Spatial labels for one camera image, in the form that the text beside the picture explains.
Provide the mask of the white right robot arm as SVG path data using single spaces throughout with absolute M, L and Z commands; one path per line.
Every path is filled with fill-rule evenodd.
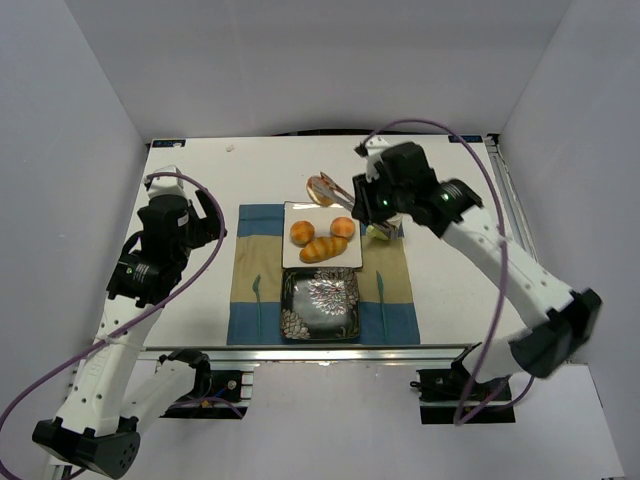
M 602 308 L 592 289 L 579 292 L 500 233 L 483 201 L 459 179 L 440 181 L 414 142 L 356 149 L 365 173 L 354 177 L 353 216 L 380 224 L 405 214 L 470 260 L 511 303 L 525 330 L 475 347 L 451 368 L 479 384 L 526 372 L 549 377 L 592 336 Z

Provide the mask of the metal serving tongs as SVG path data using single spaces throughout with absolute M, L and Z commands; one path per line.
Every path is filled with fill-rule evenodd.
M 321 172 L 318 176 L 321 176 L 329 184 L 329 186 L 330 186 L 330 188 L 331 188 L 331 190 L 333 192 L 333 198 L 335 200 L 334 204 L 337 204 L 337 205 L 343 207 L 350 214 L 352 214 L 351 210 L 352 210 L 353 205 L 354 205 L 354 197 L 349 192 L 347 192 L 345 189 L 343 189 L 341 186 L 339 186 L 333 179 L 331 179 L 325 173 Z M 371 225 L 371 224 L 377 224 L 377 223 L 362 223 L 362 222 L 360 222 L 360 223 L 362 225 L 365 225 L 366 227 L 368 225 Z

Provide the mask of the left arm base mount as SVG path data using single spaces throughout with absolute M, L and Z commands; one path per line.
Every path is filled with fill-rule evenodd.
M 167 419 L 240 420 L 248 407 L 241 406 L 243 375 L 240 370 L 213 370 L 209 356 L 195 349 L 161 355 L 156 372 L 167 361 L 181 361 L 196 371 L 195 387 L 180 397 L 163 415 Z

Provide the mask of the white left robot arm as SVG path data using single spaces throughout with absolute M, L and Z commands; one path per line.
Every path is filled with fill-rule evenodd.
M 157 418 L 176 402 L 208 395 L 209 358 L 189 348 L 161 357 L 152 378 L 125 393 L 161 303 L 181 283 L 191 251 L 226 234 L 211 196 L 202 190 L 196 196 L 203 217 L 180 188 L 150 195 L 138 210 L 142 228 L 125 242 L 109 280 L 97 349 L 86 357 L 55 417 L 39 421 L 32 435 L 57 459 L 119 479 Z

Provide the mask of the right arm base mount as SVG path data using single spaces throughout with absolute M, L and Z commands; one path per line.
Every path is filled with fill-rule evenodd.
M 467 375 L 456 368 L 421 369 L 410 382 L 410 388 L 419 396 L 422 425 L 453 425 L 456 409 L 466 384 Z M 467 424 L 513 424 L 516 422 L 511 389 L 505 378 L 477 384 L 464 403 L 460 418 L 464 419 L 483 401 L 491 401 Z

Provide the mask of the round bread roll top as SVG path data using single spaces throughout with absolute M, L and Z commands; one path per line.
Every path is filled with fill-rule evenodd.
M 309 177 L 306 182 L 306 191 L 309 198 L 317 205 L 328 207 L 335 203 L 329 184 L 321 176 Z

